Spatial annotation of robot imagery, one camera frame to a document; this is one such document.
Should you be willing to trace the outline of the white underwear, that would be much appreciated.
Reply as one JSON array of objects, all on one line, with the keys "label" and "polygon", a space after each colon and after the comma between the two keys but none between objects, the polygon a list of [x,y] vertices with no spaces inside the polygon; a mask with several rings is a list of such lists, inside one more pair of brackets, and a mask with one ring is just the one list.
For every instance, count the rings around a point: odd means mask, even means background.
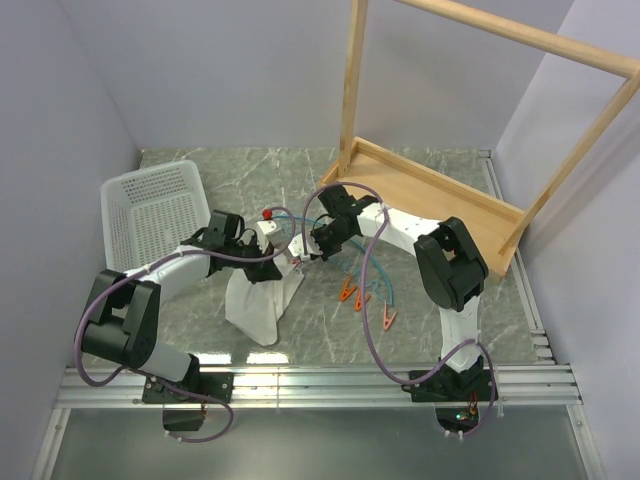
[{"label": "white underwear", "polygon": [[277,342],[278,320],[304,280],[292,259],[290,253],[275,259],[280,280],[252,284],[244,272],[235,270],[227,283],[225,319],[261,346]]}]

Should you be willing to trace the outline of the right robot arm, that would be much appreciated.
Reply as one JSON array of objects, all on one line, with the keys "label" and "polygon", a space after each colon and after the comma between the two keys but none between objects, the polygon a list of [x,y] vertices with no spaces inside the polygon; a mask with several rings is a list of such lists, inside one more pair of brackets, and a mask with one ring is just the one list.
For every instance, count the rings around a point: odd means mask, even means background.
[{"label": "right robot arm", "polygon": [[382,373],[407,390],[426,393],[431,402],[463,401],[483,388],[494,390],[493,363],[478,340],[479,301],[489,269],[464,222],[457,217],[431,220],[392,208],[373,189],[355,198],[348,186],[336,182],[312,194],[331,221],[304,231],[303,245],[317,246],[318,257],[328,260],[352,237],[366,237],[364,265],[378,241],[413,255],[426,294],[438,307],[441,319],[439,361],[411,379],[396,376],[368,338],[367,346]]}]

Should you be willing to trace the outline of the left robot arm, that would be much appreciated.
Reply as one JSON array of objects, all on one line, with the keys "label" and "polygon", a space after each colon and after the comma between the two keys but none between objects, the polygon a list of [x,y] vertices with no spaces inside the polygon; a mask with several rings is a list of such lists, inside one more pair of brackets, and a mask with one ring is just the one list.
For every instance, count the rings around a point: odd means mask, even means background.
[{"label": "left robot arm", "polygon": [[252,284],[276,281],[283,273],[277,249],[260,226],[248,241],[244,218],[221,210],[209,224],[170,254],[137,270],[102,271],[95,279],[74,338],[76,369],[91,387],[109,384],[123,370],[144,374],[178,401],[202,393],[196,356],[158,341],[163,303],[186,287],[226,268],[242,271]]}]

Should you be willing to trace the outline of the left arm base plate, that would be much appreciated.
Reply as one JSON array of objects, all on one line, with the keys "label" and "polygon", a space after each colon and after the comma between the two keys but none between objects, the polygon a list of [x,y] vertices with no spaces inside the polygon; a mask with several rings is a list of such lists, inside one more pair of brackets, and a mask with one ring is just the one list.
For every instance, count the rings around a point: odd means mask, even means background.
[{"label": "left arm base plate", "polygon": [[142,392],[143,404],[182,404],[202,402],[202,397],[228,403],[231,400],[234,374],[230,372],[200,373],[195,380],[171,382],[148,378]]}]

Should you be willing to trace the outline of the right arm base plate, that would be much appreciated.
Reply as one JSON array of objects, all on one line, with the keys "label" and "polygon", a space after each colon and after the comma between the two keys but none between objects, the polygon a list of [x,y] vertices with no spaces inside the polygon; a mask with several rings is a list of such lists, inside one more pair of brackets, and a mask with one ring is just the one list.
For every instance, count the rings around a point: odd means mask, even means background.
[{"label": "right arm base plate", "polygon": [[488,370],[480,372],[467,383],[460,380],[458,374],[439,371],[420,384],[401,387],[414,403],[488,402],[493,398],[492,388],[493,381]]}]

